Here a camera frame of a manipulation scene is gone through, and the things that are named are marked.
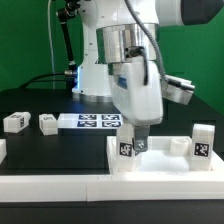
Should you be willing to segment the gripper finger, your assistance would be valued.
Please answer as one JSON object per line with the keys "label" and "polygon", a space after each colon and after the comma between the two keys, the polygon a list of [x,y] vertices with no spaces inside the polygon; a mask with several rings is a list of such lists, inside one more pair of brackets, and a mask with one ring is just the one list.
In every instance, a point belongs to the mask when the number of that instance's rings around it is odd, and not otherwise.
{"label": "gripper finger", "polygon": [[146,152],[148,150],[148,136],[150,127],[134,127],[134,150],[137,153]]}

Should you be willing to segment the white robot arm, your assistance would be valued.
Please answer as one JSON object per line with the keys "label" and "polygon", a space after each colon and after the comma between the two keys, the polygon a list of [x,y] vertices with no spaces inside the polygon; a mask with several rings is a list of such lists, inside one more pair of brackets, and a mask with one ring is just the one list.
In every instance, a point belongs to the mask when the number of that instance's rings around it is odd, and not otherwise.
{"label": "white robot arm", "polygon": [[163,118],[162,100],[186,104],[194,92],[189,80],[166,74],[158,28],[206,24],[222,8],[224,0],[81,0],[84,60],[74,92],[111,100],[131,124],[119,136],[147,151],[149,129]]}

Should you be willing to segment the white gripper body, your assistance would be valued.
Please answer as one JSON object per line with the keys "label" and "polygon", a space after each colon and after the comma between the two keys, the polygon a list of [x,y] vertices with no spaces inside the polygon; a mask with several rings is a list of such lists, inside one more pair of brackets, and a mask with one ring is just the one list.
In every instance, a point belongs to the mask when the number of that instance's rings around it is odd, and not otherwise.
{"label": "white gripper body", "polygon": [[163,118],[160,75],[154,62],[148,68],[147,85],[142,62],[123,63],[111,80],[114,106],[135,126],[159,124]]}

